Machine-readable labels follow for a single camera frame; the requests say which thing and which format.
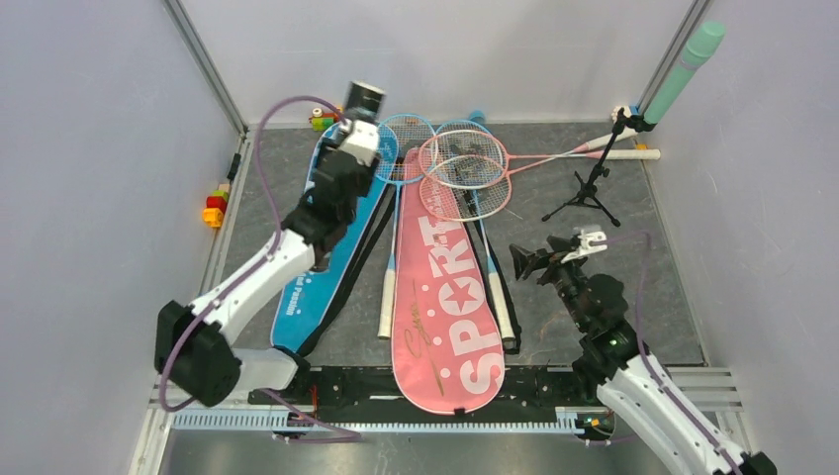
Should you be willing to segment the black shuttlecock tube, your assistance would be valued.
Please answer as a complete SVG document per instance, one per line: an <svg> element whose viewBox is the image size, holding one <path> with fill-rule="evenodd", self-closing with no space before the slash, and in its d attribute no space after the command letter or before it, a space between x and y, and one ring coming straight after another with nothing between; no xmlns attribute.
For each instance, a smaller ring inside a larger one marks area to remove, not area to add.
<svg viewBox="0 0 839 475"><path fill-rule="evenodd" d="M351 81L343 105L343 117L349 121L377 124L385 97L386 92L379 87L363 81Z"/></svg>

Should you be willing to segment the pink racket cover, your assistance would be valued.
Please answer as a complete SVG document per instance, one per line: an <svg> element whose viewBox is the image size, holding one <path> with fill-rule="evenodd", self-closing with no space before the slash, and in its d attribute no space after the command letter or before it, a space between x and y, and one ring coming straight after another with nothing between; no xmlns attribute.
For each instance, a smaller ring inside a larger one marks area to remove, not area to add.
<svg viewBox="0 0 839 475"><path fill-rule="evenodd" d="M427 199L451 204L449 189L403 186L397 238L391 355L402 395L442 416L475 412L505 379L503 338L463 224L439 219Z"/></svg>

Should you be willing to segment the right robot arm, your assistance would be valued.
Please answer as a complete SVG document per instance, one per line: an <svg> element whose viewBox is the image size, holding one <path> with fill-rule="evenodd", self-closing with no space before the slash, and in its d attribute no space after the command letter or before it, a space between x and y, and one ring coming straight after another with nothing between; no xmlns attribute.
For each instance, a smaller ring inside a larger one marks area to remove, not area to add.
<svg viewBox="0 0 839 475"><path fill-rule="evenodd" d="M584 272L586 260L605 251L611 238L579 230L546 241L537 250L518 244L509 250L515 278L538 272L537 284L555 290L582 335L582 354L572 365L574 396L616 413L672 474L777 473L767 454L742 447L713 424L653 354L641 335L643 292L629 305L621 281Z"/></svg>

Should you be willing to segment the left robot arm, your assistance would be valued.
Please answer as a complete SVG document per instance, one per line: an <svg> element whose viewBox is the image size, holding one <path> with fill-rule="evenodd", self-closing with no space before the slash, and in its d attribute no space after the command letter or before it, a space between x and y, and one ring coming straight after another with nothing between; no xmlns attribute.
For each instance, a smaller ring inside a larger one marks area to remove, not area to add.
<svg viewBox="0 0 839 475"><path fill-rule="evenodd" d="M360 124L339 142L323 142L314 185L280 231L226 281L188 305L167 303L158 314L155 361L160 405L168 383L191 401L214 407L236 391L273 389L287 403L303 401L311 377L290 354L231 348L248 322L288 283L320 263L354 221L378 164L376 127Z"/></svg>

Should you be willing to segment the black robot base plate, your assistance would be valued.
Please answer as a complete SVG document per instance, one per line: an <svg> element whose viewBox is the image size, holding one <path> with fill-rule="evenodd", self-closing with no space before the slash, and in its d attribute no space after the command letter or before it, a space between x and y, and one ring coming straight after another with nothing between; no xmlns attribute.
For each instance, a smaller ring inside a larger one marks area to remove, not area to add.
<svg viewBox="0 0 839 475"><path fill-rule="evenodd" d="M310 406L327 423L547 423L557 408L603 412L592 383L569 367L514 365L487 406L461 416L433 415L403 396L389 366L322 366L298 373L279 395Z"/></svg>

